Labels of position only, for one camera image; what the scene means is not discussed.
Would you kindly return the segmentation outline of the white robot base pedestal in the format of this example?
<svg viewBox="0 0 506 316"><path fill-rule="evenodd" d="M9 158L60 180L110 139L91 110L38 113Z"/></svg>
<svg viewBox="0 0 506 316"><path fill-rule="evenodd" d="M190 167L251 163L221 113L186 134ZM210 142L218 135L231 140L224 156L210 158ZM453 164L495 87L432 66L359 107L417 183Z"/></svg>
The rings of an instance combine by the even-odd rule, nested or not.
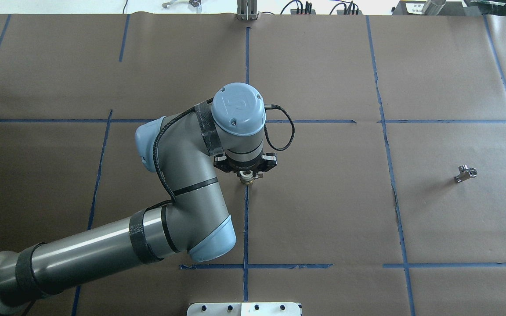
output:
<svg viewBox="0 0 506 316"><path fill-rule="evenodd" d="M187 316L302 316L297 302L203 302L191 304Z"/></svg>

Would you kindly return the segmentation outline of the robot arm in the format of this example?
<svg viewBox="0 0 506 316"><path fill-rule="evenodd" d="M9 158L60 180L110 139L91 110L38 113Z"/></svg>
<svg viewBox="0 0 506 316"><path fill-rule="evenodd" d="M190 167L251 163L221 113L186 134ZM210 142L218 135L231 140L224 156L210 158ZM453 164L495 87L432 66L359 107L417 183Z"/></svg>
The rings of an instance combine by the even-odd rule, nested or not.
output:
<svg viewBox="0 0 506 316"><path fill-rule="evenodd" d="M0 316L178 253L195 262L236 243L217 171L254 177L263 153L261 92L230 83L180 113L141 122L134 162L105 156L135 120L0 120Z"/></svg>

